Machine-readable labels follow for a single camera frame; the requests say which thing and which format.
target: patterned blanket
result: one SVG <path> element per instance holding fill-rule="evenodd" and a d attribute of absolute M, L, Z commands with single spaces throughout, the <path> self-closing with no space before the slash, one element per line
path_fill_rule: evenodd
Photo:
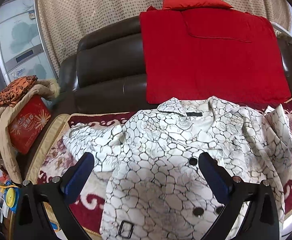
<path fill-rule="evenodd" d="M 251 104 L 250 107 L 263 112 L 267 105 Z M 283 108 L 289 117 L 289 125 L 292 133 L 292 101 L 283 104 Z M 46 183 L 52 177 L 61 176 L 70 166 L 75 164 L 75 160 L 70 152 L 63 144 L 62 136 L 67 130 L 77 123 L 87 123 L 95 129 L 103 129 L 108 126 L 125 123 L 135 113 L 124 114 L 105 114 L 105 115 L 82 115 L 73 114 L 68 120 L 67 127 L 59 134 L 55 143 L 49 150 L 44 159 L 40 171 L 38 173 L 37 183 Z M 285 218 L 292 214 L 292 167 L 290 169 L 290 176 L 288 181 L 283 182 L 285 194 Z M 70 209 L 85 228 L 85 230 L 92 236 L 99 237 L 99 227 L 102 219 L 103 205 L 105 201 L 105 191 L 108 179 L 111 173 L 95 174 L 92 173 L 85 184 L 80 196 L 74 204 L 70 205 Z M 46 205 L 46 210 L 49 215 L 52 215 L 51 207 Z"/>

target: yellow toy wheel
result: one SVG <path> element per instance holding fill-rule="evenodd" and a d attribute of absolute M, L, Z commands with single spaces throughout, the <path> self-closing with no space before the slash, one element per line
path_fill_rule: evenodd
<path fill-rule="evenodd" d="M 13 188 L 9 188 L 6 194 L 6 204 L 8 207 L 12 208 L 14 206 L 16 199 L 16 193 Z"/>

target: cabinet door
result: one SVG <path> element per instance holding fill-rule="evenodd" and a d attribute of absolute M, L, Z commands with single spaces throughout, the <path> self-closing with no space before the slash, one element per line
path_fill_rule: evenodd
<path fill-rule="evenodd" d="M 13 81 L 22 76 L 36 75 L 38 79 L 55 78 L 45 52 L 42 52 L 8 72 L 8 78 Z"/>
<path fill-rule="evenodd" d="M 35 10 L 34 0 L 13 0 L 0 7 L 0 24 L 18 14 Z"/>
<path fill-rule="evenodd" d="M 23 13 L 0 24 L 0 48 L 4 63 L 40 44 L 36 19 Z"/>

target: coat collar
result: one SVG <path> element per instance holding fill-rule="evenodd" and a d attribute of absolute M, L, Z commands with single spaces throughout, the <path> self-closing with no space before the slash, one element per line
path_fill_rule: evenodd
<path fill-rule="evenodd" d="M 213 111 L 215 118 L 238 108 L 239 105 L 212 96 L 206 100 L 178 100 L 171 98 L 157 107 L 160 112 L 170 112 L 187 117 L 187 113 L 204 113 Z"/>

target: metal bolt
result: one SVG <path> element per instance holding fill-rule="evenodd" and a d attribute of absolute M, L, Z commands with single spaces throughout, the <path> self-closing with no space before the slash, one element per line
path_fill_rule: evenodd
<path fill-rule="evenodd" d="M 269 186 L 269 181 L 268 180 L 263 180 L 263 184 L 265 185 L 265 186 Z"/>
<path fill-rule="evenodd" d="M 201 217 L 202 214 L 204 214 L 204 209 L 203 208 L 196 207 L 196 208 L 193 209 L 193 215 L 195 217 Z"/>
<path fill-rule="evenodd" d="M 239 176 L 233 176 L 233 181 L 234 182 L 241 182 L 241 177 L 239 177 Z"/>
<path fill-rule="evenodd" d="M 29 183 L 30 183 L 30 181 L 28 179 L 26 179 L 26 180 L 23 181 L 23 185 L 24 186 L 27 186 Z"/>
<path fill-rule="evenodd" d="M 57 183 L 57 182 L 59 182 L 60 180 L 61 180 L 60 176 L 55 176 L 55 177 L 52 178 L 52 182 L 53 182 L 53 183 Z"/>

